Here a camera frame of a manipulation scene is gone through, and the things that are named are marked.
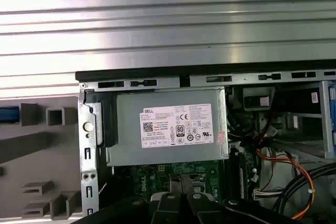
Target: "ridged metal panel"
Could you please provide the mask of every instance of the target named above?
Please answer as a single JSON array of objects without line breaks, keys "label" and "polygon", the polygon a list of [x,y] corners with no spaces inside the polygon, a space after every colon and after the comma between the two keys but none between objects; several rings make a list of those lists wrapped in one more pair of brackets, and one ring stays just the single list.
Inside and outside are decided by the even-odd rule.
[{"label": "ridged metal panel", "polygon": [[0,0],[0,98],[74,72],[335,59],[335,0]]}]

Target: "green circuit board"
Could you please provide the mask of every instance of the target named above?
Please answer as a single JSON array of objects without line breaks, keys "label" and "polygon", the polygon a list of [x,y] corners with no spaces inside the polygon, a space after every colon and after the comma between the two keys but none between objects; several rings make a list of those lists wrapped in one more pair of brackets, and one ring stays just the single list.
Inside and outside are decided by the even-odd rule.
[{"label": "green circuit board", "polygon": [[195,192],[209,193],[221,202],[219,161],[173,163],[132,168],[134,193],[150,201],[154,193],[170,191],[170,176],[189,174]]}]

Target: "blue connector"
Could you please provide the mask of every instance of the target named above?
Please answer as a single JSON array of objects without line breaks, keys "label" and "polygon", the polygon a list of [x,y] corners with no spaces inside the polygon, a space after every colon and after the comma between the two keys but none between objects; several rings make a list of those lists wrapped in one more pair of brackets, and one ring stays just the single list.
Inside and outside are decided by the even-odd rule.
[{"label": "blue connector", "polygon": [[0,107],[0,123],[20,122],[19,107]]}]

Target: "yellow wire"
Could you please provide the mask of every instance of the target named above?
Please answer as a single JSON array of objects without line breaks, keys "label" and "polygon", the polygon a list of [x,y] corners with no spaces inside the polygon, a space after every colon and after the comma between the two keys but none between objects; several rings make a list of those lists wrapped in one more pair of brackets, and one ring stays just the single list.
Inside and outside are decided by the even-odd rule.
[{"label": "yellow wire", "polygon": [[313,204],[314,199],[315,199],[315,187],[314,187],[313,180],[310,177],[309,173],[302,167],[302,165],[300,165],[299,163],[297,163],[296,161],[294,161],[292,159],[289,159],[289,158],[286,158],[286,159],[285,158],[272,158],[272,157],[268,157],[266,155],[262,155],[260,152],[257,152],[257,154],[261,158],[263,158],[265,160],[268,160],[268,161],[271,161],[271,162],[285,162],[285,161],[288,161],[288,162],[290,162],[290,164],[291,164],[291,162],[293,162],[293,163],[295,163],[300,168],[301,173],[304,173],[306,175],[306,177],[307,177],[307,179],[309,181],[309,184],[310,184],[310,188],[312,190],[311,204],[309,204],[303,211],[301,211],[301,212],[297,213],[296,215],[294,215],[292,217],[292,219],[297,219],[300,216],[304,215],[308,211],[308,209],[310,208],[310,206]]},{"label": "yellow wire", "polygon": [[[315,199],[315,187],[314,187],[314,183],[313,183],[313,180],[312,178],[310,177],[309,173],[300,165],[298,164],[297,162],[293,161],[297,166],[300,167],[300,169],[306,174],[307,178],[308,178],[308,181],[310,183],[310,187],[311,187],[311,190],[312,190],[312,198],[311,198],[311,204],[313,204],[314,202],[314,199]],[[297,213],[296,215],[294,215],[292,217],[292,219],[297,219],[299,218],[300,216],[304,215],[308,209],[310,208],[311,204],[309,204],[303,211]]]}]

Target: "power supply label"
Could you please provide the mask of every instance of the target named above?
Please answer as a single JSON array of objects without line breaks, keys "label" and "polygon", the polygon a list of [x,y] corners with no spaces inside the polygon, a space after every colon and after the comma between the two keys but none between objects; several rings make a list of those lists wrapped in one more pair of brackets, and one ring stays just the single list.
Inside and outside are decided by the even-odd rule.
[{"label": "power supply label", "polygon": [[213,143],[211,104],[144,108],[140,129],[142,148]]}]

